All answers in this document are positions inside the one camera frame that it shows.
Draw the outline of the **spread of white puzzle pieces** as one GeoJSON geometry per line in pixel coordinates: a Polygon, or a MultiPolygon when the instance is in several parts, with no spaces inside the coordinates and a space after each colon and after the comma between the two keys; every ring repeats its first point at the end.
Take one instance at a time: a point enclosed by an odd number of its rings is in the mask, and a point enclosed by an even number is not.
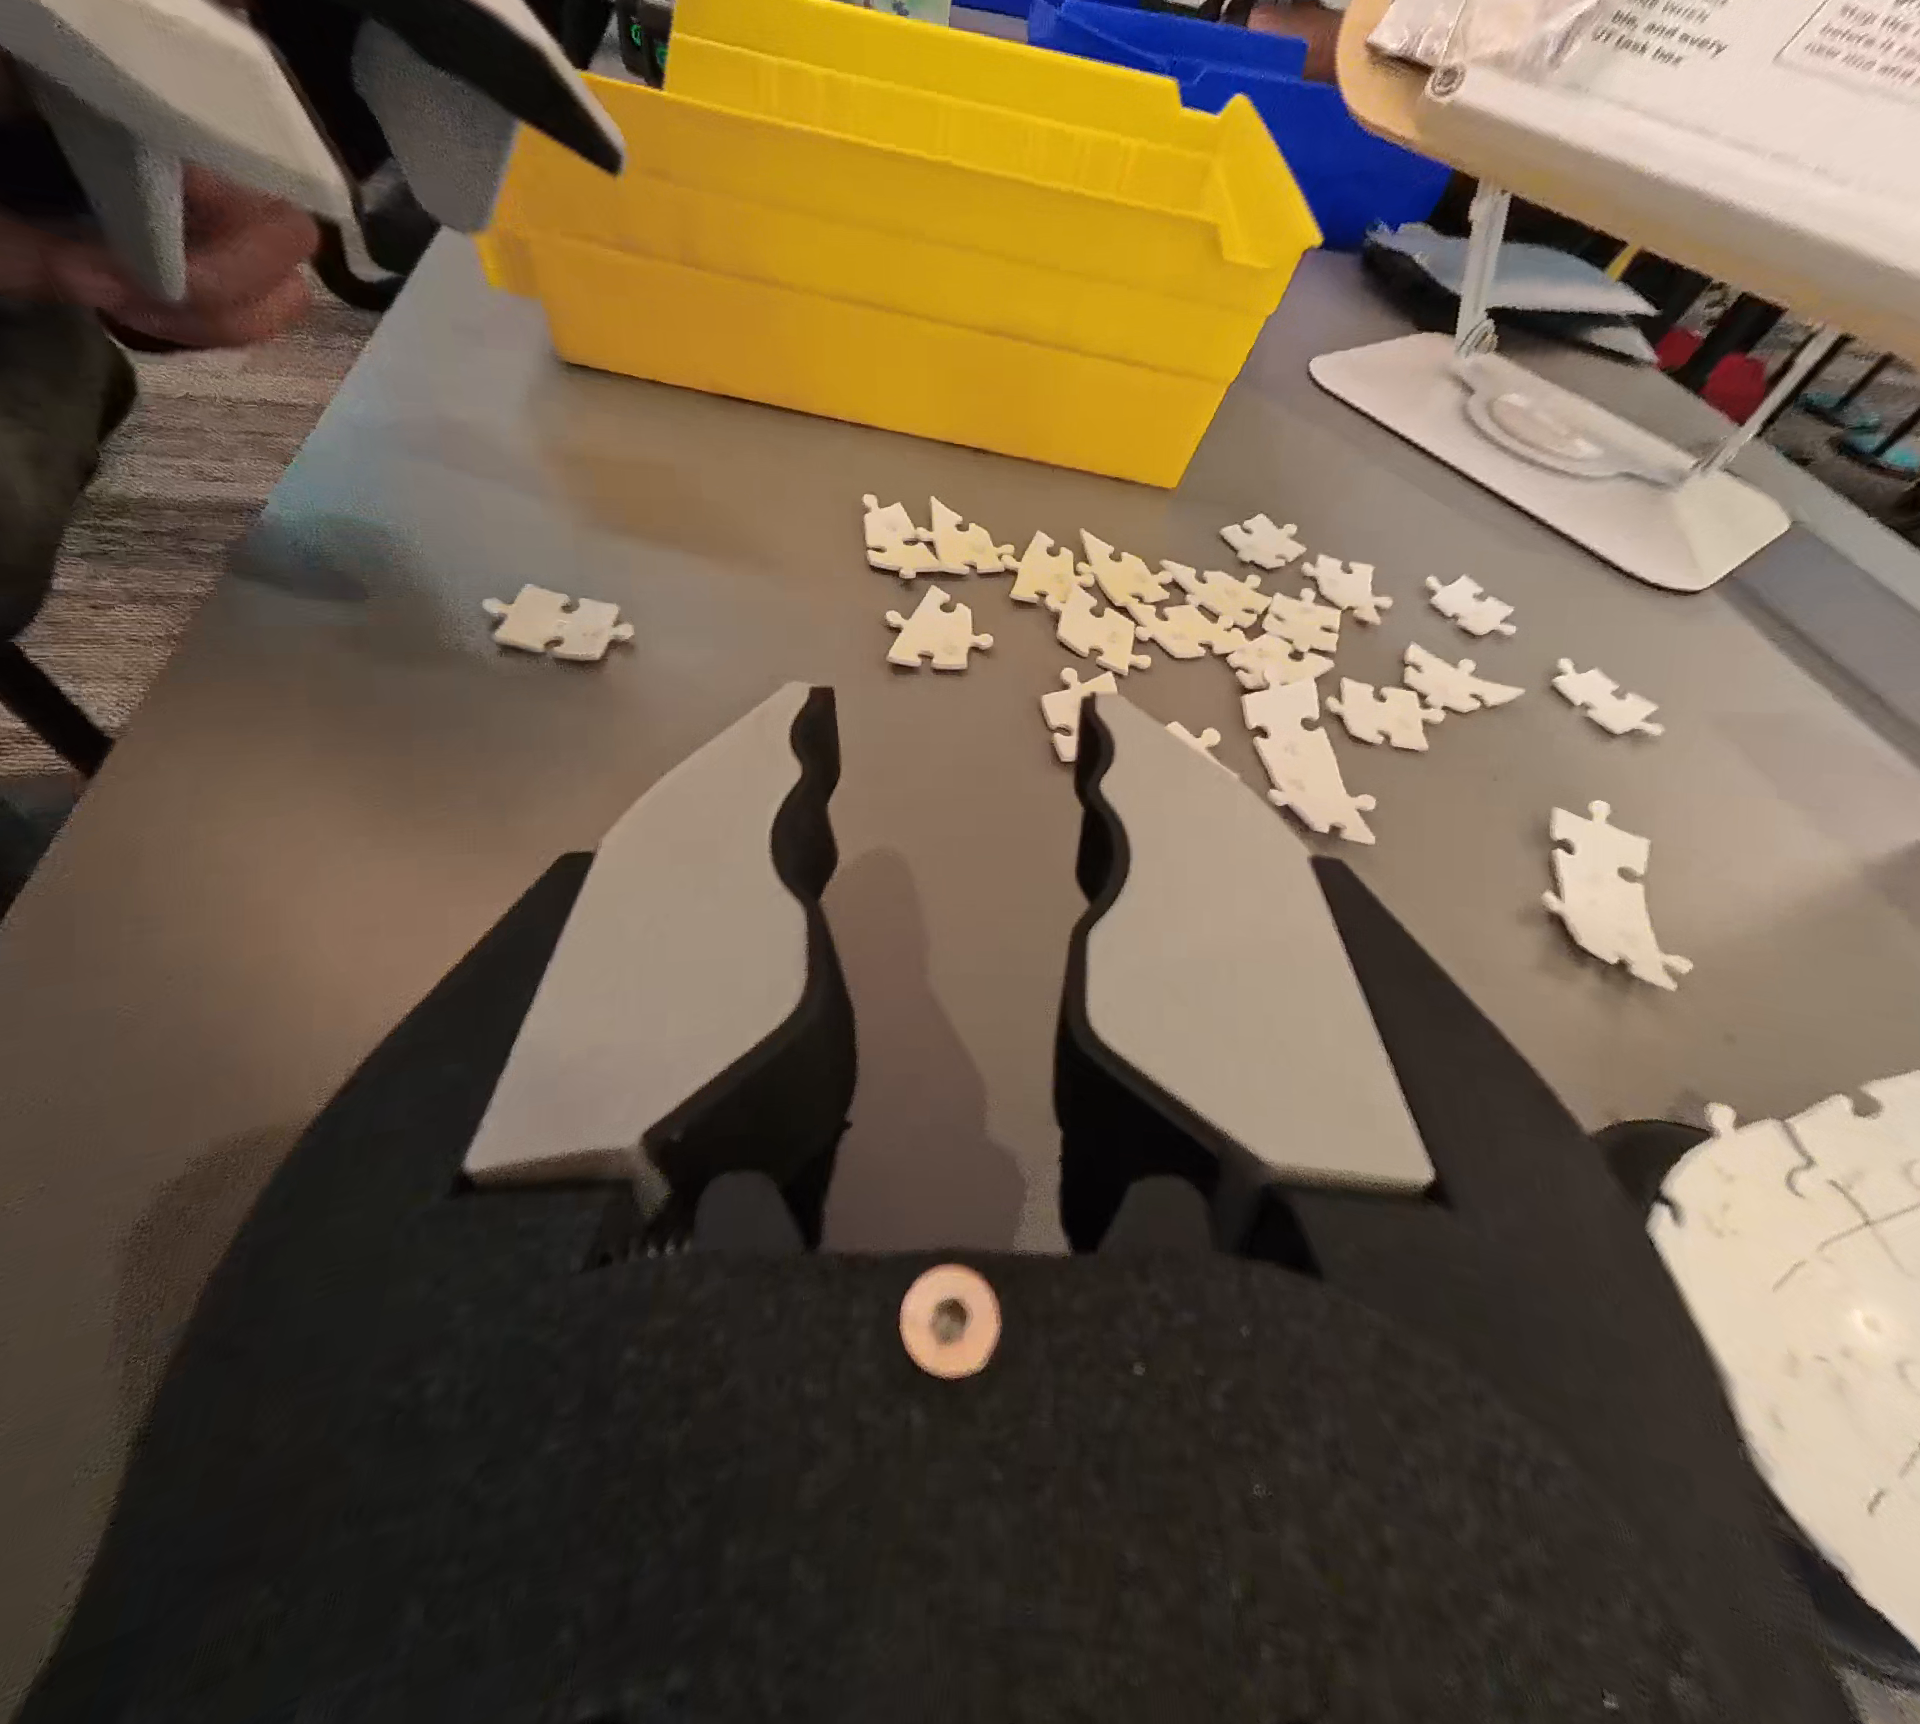
{"type": "MultiPolygon", "coordinates": [[[[1077,759],[1087,704],[1115,698],[1122,681],[1140,677],[1155,657],[1217,661],[1233,682],[1266,803],[1317,839],[1377,843],[1369,823],[1377,800],[1349,784],[1335,733],[1349,746],[1427,755],[1441,722],[1525,697],[1521,685],[1487,677],[1475,658],[1449,658],[1418,640],[1403,647],[1397,681],[1333,677],[1341,634],[1384,630],[1394,601],[1377,589],[1371,565],[1306,557],[1296,529],[1263,513],[1219,529],[1229,569],[1195,569],[1169,559],[1147,565],[1090,531],[1080,531],[1077,548],[1045,533],[1001,543],[938,497],[924,522],[908,504],[872,492],[859,509],[867,566],[914,589],[906,607],[881,621],[888,669],[964,677],[993,639],[944,580],[1006,580],[1008,603],[1044,613],[1057,647],[1076,661],[1037,698],[1045,742],[1065,766],[1077,759]],[[1306,584],[1291,592],[1267,591],[1255,576],[1283,576],[1296,565],[1306,584]]],[[[1659,707],[1602,669],[1560,657],[1548,688],[1608,739],[1666,734],[1659,707]]],[[[1645,891],[1649,863],[1649,840],[1620,826],[1606,800],[1553,806],[1541,907],[1583,957],[1674,993],[1694,967],[1659,943],[1645,891]]]]}

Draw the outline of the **black round puzzle stand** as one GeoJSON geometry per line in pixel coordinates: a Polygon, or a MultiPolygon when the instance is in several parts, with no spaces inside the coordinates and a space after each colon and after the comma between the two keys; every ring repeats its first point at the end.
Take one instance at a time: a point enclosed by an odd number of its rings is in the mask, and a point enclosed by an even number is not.
{"type": "MultiPolygon", "coordinates": [[[[1680,1160],[1708,1141],[1688,1122],[1629,1118],[1594,1134],[1594,1142],[1620,1188],[1641,1214],[1669,1205],[1668,1178],[1680,1160]]],[[[1822,1644],[1833,1665],[1857,1673],[1892,1692],[1918,1695],[1918,1650],[1869,1606],[1787,1516],[1770,1484],[1762,1484],[1768,1521],[1782,1559],[1808,1594],[1822,1644]]]]}

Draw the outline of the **red floor object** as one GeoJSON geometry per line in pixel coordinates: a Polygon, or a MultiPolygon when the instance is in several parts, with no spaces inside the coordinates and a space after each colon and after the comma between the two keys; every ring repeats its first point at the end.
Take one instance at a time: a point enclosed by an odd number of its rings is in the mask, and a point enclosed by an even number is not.
{"type": "Polygon", "coordinates": [[[1676,382],[1681,382],[1683,389],[1691,389],[1695,397],[1728,422],[1741,424],[1754,419],[1768,394],[1770,377],[1766,363],[1750,350],[1728,352],[1715,358],[1697,380],[1697,386],[1691,386],[1691,379],[1697,377],[1694,370],[1697,352],[1700,346],[1694,345],[1691,332],[1674,331],[1656,348],[1656,365],[1676,382]]]}

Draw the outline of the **curved assembled puzzle section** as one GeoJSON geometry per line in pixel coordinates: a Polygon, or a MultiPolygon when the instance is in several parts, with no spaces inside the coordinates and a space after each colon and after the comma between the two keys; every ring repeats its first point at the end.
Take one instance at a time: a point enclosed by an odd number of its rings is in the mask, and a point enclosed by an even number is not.
{"type": "Polygon", "coordinates": [[[1705,1116],[1645,1235],[1775,1502],[1916,1643],[1918,1075],[1705,1116]]]}

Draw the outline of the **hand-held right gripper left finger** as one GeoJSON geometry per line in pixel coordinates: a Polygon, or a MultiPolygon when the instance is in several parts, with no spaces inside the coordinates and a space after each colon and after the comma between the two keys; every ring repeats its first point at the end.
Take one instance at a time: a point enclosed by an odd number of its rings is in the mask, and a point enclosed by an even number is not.
{"type": "Polygon", "coordinates": [[[763,1178],[818,1240],[858,1076],[824,896],[836,692],[788,682],[602,836],[462,1160],[473,1191],[613,1184],[647,1223],[763,1178]]]}

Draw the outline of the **yellow plastic bin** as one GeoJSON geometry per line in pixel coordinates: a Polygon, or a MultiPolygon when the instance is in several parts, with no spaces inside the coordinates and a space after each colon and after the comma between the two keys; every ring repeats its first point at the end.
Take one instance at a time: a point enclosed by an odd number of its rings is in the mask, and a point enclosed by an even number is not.
{"type": "Polygon", "coordinates": [[[676,0],[590,75],[604,175],[522,131],[487,283],[555,355],[1175,489],[1320,224],[1250,100],[832,0],[676,0]]]}

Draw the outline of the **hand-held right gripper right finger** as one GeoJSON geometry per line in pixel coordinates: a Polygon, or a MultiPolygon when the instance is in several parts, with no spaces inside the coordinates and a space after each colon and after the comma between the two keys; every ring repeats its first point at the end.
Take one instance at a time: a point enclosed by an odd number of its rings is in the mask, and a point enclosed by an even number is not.
{"type": "Polygon", "coordinates": [[[1055,1028],[1060,1223],[1095,1248],[1137,1184],[1252,1244],[1291,1191],[1427,1198],[1435,1166],[1317,859],[1233,773],[1119,697],[1080,715],[1081,915],[1055,1028]]]}

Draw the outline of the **person's left hand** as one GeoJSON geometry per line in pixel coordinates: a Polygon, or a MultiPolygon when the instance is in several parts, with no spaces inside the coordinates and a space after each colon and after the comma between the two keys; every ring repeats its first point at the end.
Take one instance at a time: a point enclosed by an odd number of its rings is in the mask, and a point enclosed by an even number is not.
{"type": "Polygon", "coordinates": [[[267,343],[310,303],[319,224],[285,200],[200,167],[182,177],[183,290],[150,295],[94,234],[1,214],[1,295],[80,308],[122,334],[182,350],[267,343]]]}

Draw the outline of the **person's left forearm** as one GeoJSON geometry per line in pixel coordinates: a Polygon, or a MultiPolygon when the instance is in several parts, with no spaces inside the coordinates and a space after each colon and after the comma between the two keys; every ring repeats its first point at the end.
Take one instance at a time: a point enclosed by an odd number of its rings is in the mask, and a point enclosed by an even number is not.
{"type": "Polygon", "coordinates": [[[80,298],[42,212],[67,200],[62,160],[4,62],[1,217],[1,636],[44,607],[64,537],[112,435],[132,412],[126,352],[80,298]]]}

